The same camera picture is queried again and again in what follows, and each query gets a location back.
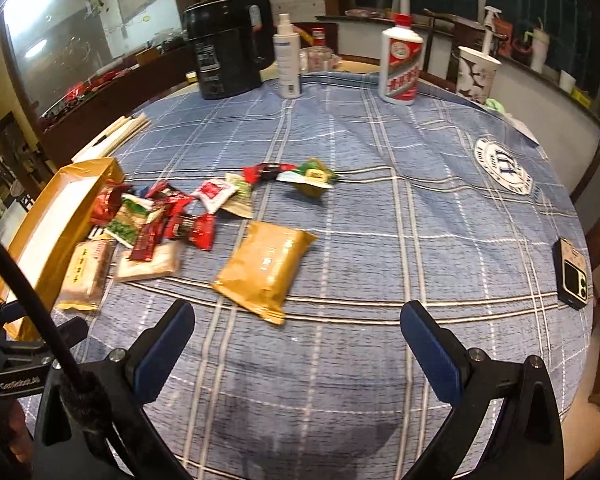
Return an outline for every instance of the bottle label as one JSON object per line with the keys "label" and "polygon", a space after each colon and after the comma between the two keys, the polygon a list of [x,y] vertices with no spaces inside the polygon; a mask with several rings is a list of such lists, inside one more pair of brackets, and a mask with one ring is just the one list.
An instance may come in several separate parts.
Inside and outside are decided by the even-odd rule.
{"label": "bottle label", "polygon": [[413,101],[420,75],[422,43],[389,40],[389,69],[384,93],[391,99]]}

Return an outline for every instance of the blue gripper pad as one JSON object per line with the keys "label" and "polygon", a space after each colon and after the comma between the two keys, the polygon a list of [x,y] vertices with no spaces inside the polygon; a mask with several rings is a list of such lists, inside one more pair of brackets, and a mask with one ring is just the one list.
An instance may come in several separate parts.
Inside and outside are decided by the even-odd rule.
{"label": "blue gripper pad", "polygon": [[462,398],[460,370],[439,338],[446,329],[438,326],[420,302],[410,301],[402,306],[400,330],[438,399],[458,405]]}
{"label": "blue gripper pad", "polygon": [[140,405],[157,399],[193,333],[196,316],[187,301],[177,300],[129,349],[127,379]]}

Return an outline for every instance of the blue plaid tablecloth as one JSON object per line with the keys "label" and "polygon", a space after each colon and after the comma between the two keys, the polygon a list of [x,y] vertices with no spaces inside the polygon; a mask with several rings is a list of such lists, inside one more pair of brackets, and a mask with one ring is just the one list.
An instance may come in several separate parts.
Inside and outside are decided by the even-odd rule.
{"label": "blue plaid tablecloth", "polygon": [[[211,252],[187,247],[177,277],[109,282],[90,320],[83,360],[128,348],[176,298],[193,304],[195,332],[146,412],[194,478],[399,479],[449,411],[400,334],[411,299],[468,348],[514,362],[542,356],[561,416],[569,409],[592,308],[557,299],[552,245],[565,237],[587,249],[547,156],[447,92],[421,85],[413,106],[385,103],[374,77],[306,76],[296,100],[278,97],[276,82],[219,101],[168,97],[145,108],[151,126],[115,153],[138,188],[165,178],[191,192],[243,166],[311,156],[341,177],[318,201],[280,182],[254,192],[257,219],[319,236],[284,326],[210,288],[247,223],[222,212]],[[526,170],[529,194],[483,169],[481,139]],[[497,408],[459,472],[477,462]]]}

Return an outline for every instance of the electric kettle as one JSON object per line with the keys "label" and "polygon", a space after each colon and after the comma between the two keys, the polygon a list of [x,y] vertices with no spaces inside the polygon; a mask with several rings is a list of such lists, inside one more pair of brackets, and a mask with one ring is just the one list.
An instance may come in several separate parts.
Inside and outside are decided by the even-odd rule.
{"label": "electric kettle", "polygon": [[262,85],[260,70],[274,61],[269,0],[207,0],[185,10],[184,22],[204,99]]}

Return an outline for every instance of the logo on tablecloth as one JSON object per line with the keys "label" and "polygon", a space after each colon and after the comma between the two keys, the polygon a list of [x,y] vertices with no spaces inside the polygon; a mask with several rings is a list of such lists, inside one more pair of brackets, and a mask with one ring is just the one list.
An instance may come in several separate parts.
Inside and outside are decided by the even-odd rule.
{"label": "logo on tablecloth", "polygon": [[534,180],[506,148],[492,140],[478,139],[474,155],[498,184],[518,195],[531,193]]}

